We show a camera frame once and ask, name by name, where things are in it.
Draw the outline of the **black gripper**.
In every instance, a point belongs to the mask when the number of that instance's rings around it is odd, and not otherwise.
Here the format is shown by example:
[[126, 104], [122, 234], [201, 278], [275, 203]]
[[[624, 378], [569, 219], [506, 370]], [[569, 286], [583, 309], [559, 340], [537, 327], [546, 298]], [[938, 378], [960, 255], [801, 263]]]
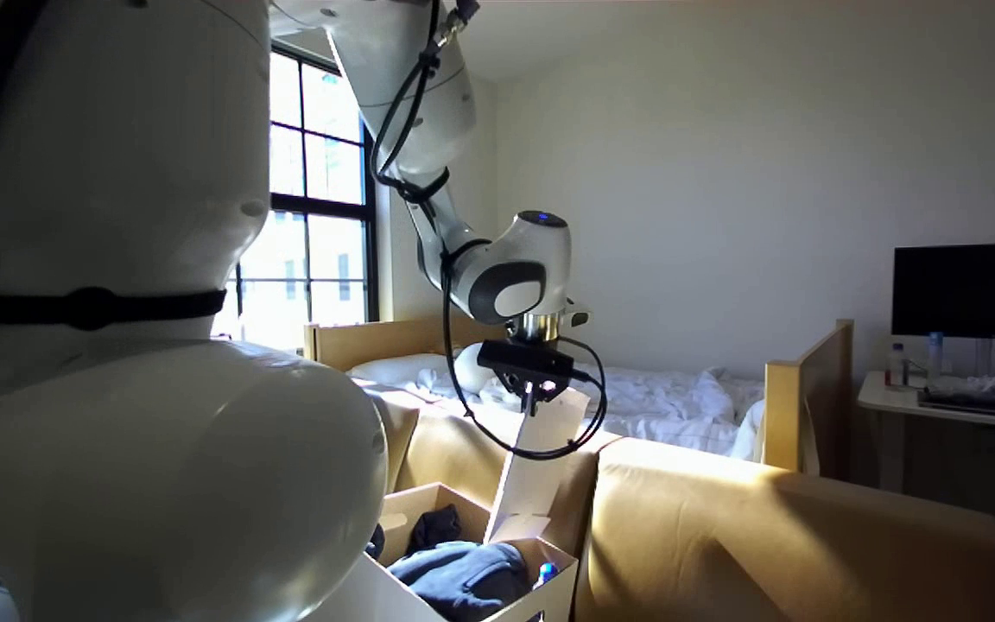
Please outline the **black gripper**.
[[552, 380], [525, 380], [523, 383], [523, 416], [537, 417], [537, 412], [552, 397]]

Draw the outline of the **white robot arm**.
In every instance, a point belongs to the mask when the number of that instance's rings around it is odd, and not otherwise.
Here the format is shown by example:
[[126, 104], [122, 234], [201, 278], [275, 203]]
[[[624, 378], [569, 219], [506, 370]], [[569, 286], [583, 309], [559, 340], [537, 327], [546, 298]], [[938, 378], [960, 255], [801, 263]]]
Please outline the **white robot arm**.
[[478, 0], [0, 0], [0, 584], [21, 622], [301, 622], [363, 557], [383, 427], [211, 325], [271, 213], [271, 45], [327, 37], [484, 364], [559, 374], [569, 234], [478, 239], [445, 177]]

